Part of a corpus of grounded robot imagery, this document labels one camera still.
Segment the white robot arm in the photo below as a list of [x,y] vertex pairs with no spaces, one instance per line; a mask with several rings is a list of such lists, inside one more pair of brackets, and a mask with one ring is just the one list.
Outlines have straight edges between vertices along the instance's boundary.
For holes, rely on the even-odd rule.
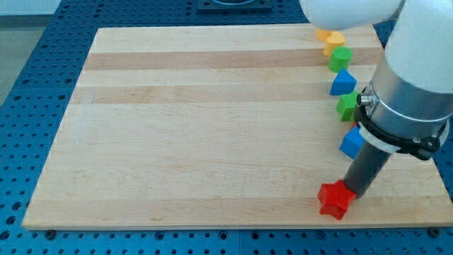
[[345,177],[363,196],[392,154],[428,160],[443,145],[452,117],[452,0],[301,0],[323,30],[395,20],[371,82],[357,96],[364,138]]

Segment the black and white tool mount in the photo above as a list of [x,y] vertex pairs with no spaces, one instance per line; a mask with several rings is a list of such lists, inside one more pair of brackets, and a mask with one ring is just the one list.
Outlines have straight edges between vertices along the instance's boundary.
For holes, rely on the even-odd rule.
[[364,106],[358,106],[354,112],[355,122],[359,125],[360,134],[376,148],[388,154],[410,154],[417,159],[427,161],[445,143],[449,134],[449,121],[428,137],[405,138],[384,131],[367,116]]

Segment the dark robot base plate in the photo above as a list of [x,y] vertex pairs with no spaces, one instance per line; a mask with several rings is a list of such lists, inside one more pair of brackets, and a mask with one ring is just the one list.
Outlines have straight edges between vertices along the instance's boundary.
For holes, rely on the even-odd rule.
[[198,12],[271,11],[273,0],[196,0]]

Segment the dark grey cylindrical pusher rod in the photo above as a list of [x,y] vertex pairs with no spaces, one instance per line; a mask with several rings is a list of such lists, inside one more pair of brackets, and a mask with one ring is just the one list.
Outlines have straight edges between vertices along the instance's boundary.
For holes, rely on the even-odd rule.
[[346,188],[361,198],[390,157],[390,153],[365,141],[343,178]]

